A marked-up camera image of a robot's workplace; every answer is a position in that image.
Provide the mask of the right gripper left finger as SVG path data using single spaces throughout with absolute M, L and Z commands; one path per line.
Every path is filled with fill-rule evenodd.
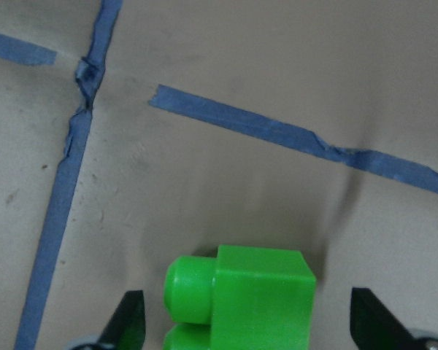
M 127 291 L 98 339 L 103 349 L 135 349 L 144 346 L 145 299 L 142 290 Z

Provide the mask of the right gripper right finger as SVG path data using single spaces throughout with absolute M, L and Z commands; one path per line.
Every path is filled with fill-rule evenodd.
M 414 336 L 365 287 L 354 287 L 350 298 L 350 335 L 360 350 L 437 349 L 433 337 Z

